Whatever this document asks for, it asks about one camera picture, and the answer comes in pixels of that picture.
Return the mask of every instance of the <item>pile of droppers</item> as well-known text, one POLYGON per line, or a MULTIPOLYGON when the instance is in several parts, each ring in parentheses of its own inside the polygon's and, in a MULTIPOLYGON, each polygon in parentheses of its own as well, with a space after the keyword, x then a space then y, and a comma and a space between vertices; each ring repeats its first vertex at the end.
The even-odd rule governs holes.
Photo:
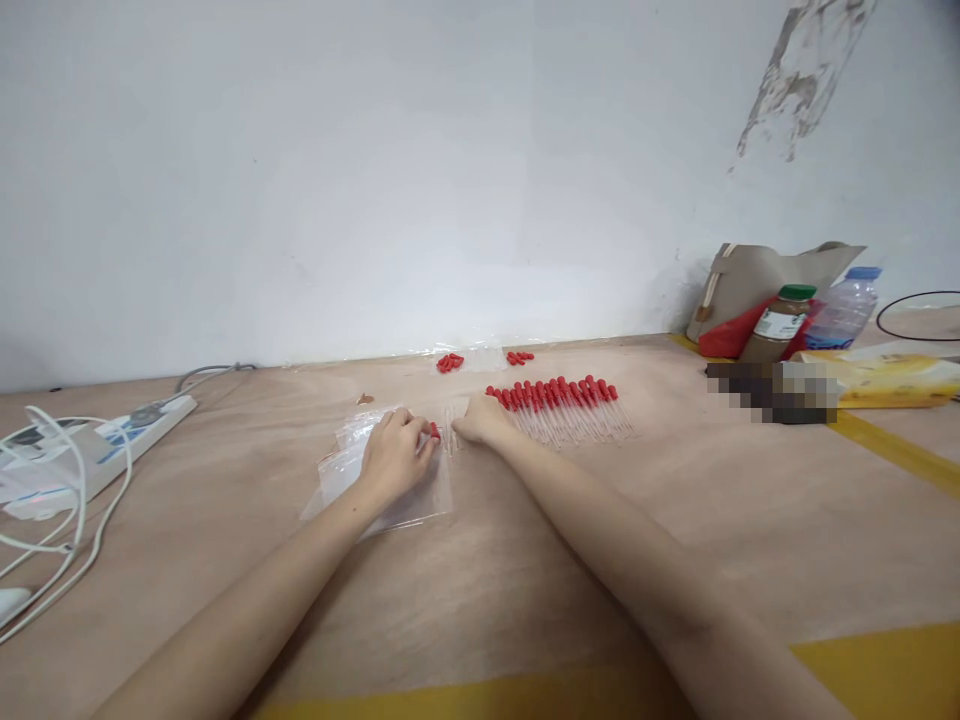
POLYGON ((507 362, 511 365, 526 365, 526 360, 533 360, 536 357, 533 353, 516 353, 508 352, 507 353, 507 362))
POLYGON ((620 406, 614 385, 594 380, 568 383, 562 375, 546 382, 516 382, 513 388, 487 388, 514 414, 520 428, 546 445, 559 447, 581 441, 619 441, 635 437, 630 418, 620 406))
POLYGON ((440 374, 448 373, 451 370, 456 370, 458 367, 463 365, 463 356, 457 355, 456 353, 450 353, 449 355, 444 355, 440 360, 437 361, 437 370, 440 371, 440 374))

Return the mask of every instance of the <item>tissue box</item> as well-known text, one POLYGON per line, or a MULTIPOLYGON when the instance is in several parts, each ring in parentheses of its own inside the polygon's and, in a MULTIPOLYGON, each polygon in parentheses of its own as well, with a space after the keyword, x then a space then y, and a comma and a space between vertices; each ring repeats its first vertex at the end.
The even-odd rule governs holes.
POLYGON ((818 363, 836 379, 840 408, 935 407, 960 392, 960 365, 904 352, 903 343, 858 350, 804 350, 794 361, 818 363))

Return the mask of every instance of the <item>power strip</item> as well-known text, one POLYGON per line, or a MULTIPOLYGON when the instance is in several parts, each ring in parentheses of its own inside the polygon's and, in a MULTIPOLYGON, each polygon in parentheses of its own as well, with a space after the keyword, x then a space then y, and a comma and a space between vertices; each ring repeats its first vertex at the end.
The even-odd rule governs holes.
MULTIPOLYGON (((130 451, 136 460, 197 407, 197 401, 183 395, 168 402, 156 422, 145 427, 130 426, 130 416, 114 418, 130 438, 130 451)), ((113 425, 92 428, 83 423, 65 428, 77 443, 87 469, 87 502, 126 470, 124 436, 113 425)), ((61 443, 41 440, 20 446, 24 460, 0 453, 0 503, 4 511, 20 520, 49 520, 76 505, 76 495, 64 488, 59 478, 71 477, 76 462, 70 449, 61 443)))

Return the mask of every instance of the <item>bottle cap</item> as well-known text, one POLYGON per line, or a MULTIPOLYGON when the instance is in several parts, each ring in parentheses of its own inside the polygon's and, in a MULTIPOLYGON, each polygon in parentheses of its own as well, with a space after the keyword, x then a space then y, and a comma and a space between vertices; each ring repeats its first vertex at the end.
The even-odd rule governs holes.
POLYGON ((880 277, 883 268, 855 267, 847 270, 847 280, 876 280, 880 277))
POLYGON ((813 285, 784 285, 779 294, 784 300, 809 300, 817 289, 813 285))

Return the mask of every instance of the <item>yellow tape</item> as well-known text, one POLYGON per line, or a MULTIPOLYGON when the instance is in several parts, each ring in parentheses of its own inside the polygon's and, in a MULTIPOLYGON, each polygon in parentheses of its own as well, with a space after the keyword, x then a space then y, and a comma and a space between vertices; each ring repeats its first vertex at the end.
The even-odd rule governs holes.
MULTIPOLYGON (((793 648, 862 720, 957 720, 960 623, 894 630, 793 648)), ((511 720, 696 717, 652 653, 629 667, 578 668, 374 697, 268 706, 257 720, 511 720)))
MULTIPOLYGON (((699 355, 696 343, 683 335, 671 335, 677 345, 699 355)), ((727 358, 704 358, 709 362, 733 362, 727 358)), ((960 499, 960 465, 905 440, 899 435, 882 430, 846 410, 837 410, 837 421, 827 425, 834 432, 853 440, 884 460, 926 480, 943 492, 960 499)))

